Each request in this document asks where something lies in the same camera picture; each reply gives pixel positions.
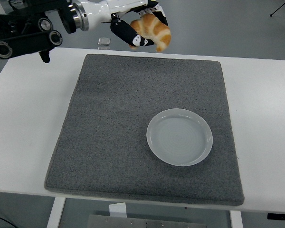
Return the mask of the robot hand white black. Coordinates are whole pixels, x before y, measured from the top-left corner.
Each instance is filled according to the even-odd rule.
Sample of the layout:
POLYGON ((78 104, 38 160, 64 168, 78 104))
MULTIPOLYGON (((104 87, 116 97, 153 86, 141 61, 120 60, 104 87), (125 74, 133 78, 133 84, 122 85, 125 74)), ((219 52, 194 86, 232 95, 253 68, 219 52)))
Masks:
POLYGON ((110 30, 132 49, 155 45, 156 51, 162 52, 170 44, 166 16, 155 0, 81 0, 77 10, 82 16, 82 30, 109 23, 110 30))

